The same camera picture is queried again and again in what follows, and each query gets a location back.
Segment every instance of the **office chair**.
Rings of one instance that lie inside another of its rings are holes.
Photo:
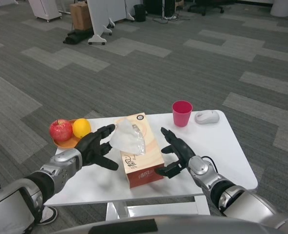
[[[204,7],[204,9],[201,11],[201,15],[203,16],[206,15],[207,7],[218,8],[220,9],[221,14],[224,13],[224,9],[221,6],[219,6],[215,0],[196,0],[196,4],[191,5],[187,11],[190,12],[192,8],[196,8],[196,7]]]

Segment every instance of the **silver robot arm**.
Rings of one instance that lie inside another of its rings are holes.
[[[161,132],[170,143],[162,152],[175,153],[179,160],[156,169],[158,174],[171,178],[187,168],[195,183],[202,187],[204,194],[224,216],[259,223],[288,234],[288,214],[279,213],[261,196],[235,185],[217,173],[209,161],[197,156],[173,132],[164,128],[161,128]]]
[[[104,157],[111,146],[108,142],[100,144],[114,129],[112,124],[88,134],[74,149],[53,156],[39,171],[0,189],[0,234],[30,233],[43,204],[82,166],[97,164],[117,170],[118,164]]]
[[[209,193],[214,205],[226,217],[260,223],[288,234],[288,214],[279,213],[263,197],[233,184],[218,174],[210,162],[193,156],[188,168],[195,182]]]
[[[0,189],[0,234],[30,232],[43,203],[81,168],[80,151],[70,149],[53,156],[39,171]]]

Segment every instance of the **floor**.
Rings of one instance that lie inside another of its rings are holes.
[[[257,193],[288,212],[288,18],[269,12],[236,4],[205,17],[181,11],[168,24],[148,16],[117,24],[105,46],[72,46],[62,43],[69,16],[46,23],[35,19],[28,2],[0,8],[2,186],[55,153],[48,134],[55,119],[167,113],[186,99],[195,110],[226,114],[259,181]],[[58,212],[35,233],[102,221],[106,204]]]

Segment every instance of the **red apple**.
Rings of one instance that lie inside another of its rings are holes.
[[[72,136],[72,125],[65,119],[55,120],[50,126],[50,135],[56,141],[67,141]]]

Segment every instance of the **shoe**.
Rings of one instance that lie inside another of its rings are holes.
[[[39,223],[36,223],[37,225],[46,225],[49,223],[52,223],[57,218],[57,210],[54,207],[48,207],[45,206],[42,211],[42,219],[39,221]]]

